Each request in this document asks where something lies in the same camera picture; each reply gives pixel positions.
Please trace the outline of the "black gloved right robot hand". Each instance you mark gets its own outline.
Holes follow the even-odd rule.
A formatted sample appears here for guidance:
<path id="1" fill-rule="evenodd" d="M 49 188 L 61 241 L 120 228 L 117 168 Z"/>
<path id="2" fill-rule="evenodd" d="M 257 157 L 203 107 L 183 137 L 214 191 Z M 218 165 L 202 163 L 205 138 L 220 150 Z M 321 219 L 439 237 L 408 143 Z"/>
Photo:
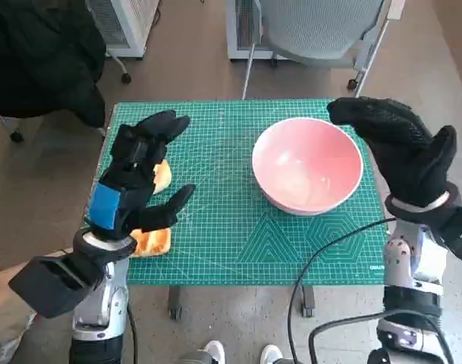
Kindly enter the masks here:
<path id="1" fill-rule="evenodd" d="M 341 97 L 327 110 L 333 124 L 352 126 L 367 143 L 395 199 L 425 207 L 448 190 L 457 151 L 451 125 L 433 135 L 410 106 L 393 99 Z"/>

